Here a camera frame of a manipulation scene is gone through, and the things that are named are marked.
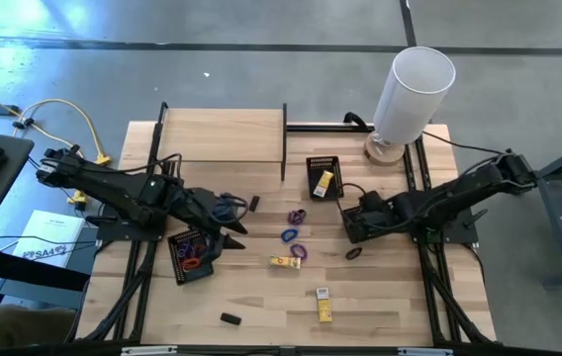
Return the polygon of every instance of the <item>black tray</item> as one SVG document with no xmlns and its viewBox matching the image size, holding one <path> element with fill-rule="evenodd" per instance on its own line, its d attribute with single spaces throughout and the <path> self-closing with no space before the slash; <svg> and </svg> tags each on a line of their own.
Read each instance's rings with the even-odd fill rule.
<svg viewBox="0 0 562 356">
<path fill-rule="evenodd" d="M 330 201 L 344 197 L 342 190 L 342 177 L 340 177 L 340 163 L 337 156 L 330 157 L 308 157 L 305 160 L 308 166 L 308 183 L 310 185 L 310 198 L 314 201 Z M 325 191 L 324 197 L 314 195 L 314 190 L 323 176 L 323 172 L 333 173 L 333 177 L 329 181 L 328 189 Z"/>
<path fill-rule="evenodd" d="M 173 272 L 175 274 L 175 283 L 178 286 L 208 277 L 213 274 L 213 265 L 211 263 L 203 264 L 200 267 L 187 271 L 182 268 L 182 258 L 178 256 L 178 249 L 183 244 L 191 241 L 192 243 L 203 243 L 208 249 L 206 238 L 198 230 L 188 230 L 175 234 L 167 238 L 169 243 L 169 252 L 171 253 L 171 263 L 173 264 Z"/>
</svg>

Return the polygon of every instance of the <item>concrete floor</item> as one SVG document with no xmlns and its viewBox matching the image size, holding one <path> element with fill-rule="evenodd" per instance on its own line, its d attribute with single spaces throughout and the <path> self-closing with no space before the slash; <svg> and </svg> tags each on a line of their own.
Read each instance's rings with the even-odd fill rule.
<svg viewBox="0 0 562 356">
<path fill-rule="evenodd" d="M 405 45 L 397 0 L 0 0 L 0 36 L 130 42 Z M 562 47 L 562 1 L 411 0 L 420 45 Z M 390 53 L 109 51 L 0 48 L 0 100 L 79 104 L 105 150 L 118 158 L 127 121 L 172 107 L 270 108 L 291 121 L 371 118 Z M 451 55 L 456 82 L 433 120 L 452 138 L 512 147 L 532 167 L 562 154 L 562 56 Z M 94 147 L 82 120 L 60 106 L 37 112 L 50 131 Z M 0 133 L 11 130 L 0 118 Z M 36 133 L 32 157 L 57 144 Z M 459 168 L 483 157 L 457 149 Z M 27 166 L 0 208 L 0 234 L 19 234 L 32 209 L 72 214 L 64 195 L 34 184 Z M 477 224 L 498 337 L 508 345 L 562 350 L 562 290 L 543 278 L 562 258 L 536 192 L 497 196 Z"/>
</svg>

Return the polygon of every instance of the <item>white lamp shade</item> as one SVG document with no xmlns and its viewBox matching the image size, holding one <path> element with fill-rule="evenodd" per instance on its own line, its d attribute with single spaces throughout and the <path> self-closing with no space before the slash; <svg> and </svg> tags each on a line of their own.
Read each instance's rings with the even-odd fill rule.
<svg viewBox="0 0 562 356">
<path fill-rule="evenodd" d="M 384 141 L 411 143 L 437 110 L 455 80 L 455 67 L 438 50 L 417 46 L 396 55 L 373 116 Z"/>
</svg>

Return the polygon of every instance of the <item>yellow box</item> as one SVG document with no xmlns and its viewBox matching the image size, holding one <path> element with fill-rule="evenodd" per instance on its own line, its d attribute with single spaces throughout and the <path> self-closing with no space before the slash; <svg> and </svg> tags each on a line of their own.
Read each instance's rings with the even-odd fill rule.
<svg viewBox="0 0 562 356">
<path fill-rule="evenodd" d="M 328 288 L 317 288 L 317 304 L 319 306 L 319 321 L 332 322 Z"/>
<path fill-rule="evenodd" d="M 328 172 L 328 171 L 323 171 L 323 175 L 321 176 L 321 179 L 319 180 L 319 184 L 314 189 L 314 195 L 315 196 L 318 196 L 318 197 L 321 197 L 321 198 L 325 196 L 325 193 L 328 191 L 329 181 L 331 180 L 331 177 L 333 177 L 333 173 Z"/>
<path fill-rule="evenodd" d="M 270 256 L 268 263 L 270 266 L 301 269 L 301 258 L 297 257 Z"/>
</svg>

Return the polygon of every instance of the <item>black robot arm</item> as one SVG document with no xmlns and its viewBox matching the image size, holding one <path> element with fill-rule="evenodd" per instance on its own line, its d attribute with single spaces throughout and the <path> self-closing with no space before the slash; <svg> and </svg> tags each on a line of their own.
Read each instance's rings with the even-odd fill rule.
<svg viewBox="0 0 562 356">
<path fill-rule="evenodd" d="M 535 174 L 522 155 L 501 154 L 472 170 L 433 189 L 404 192 L 387 200 L 376 191 L 368 192 L 357 207 L 341 213 L 349 240 L 356 243 L 394 232 L 439 229 L 497 193 L 517 195 L 536 186 Z"/>
<path fill-rule="evenodd" d="M 185 188 L 184 180 L 166 174 L 136 173 L 102 167 L 75 154 L 75 151 L 49 149 L 42 159 L 37 179 L 50 187 L 80 190 L 118 213 L 117 219 L 137 228 L 164 224 L 172 216 L 210 237 L 210 262 L 219 257 L 222 247 L 239 247 L 222 227 L 247 233 L 238 221 L 240 200 L 230 194 L 216 197 L 203 188 Z"/>
</svg>

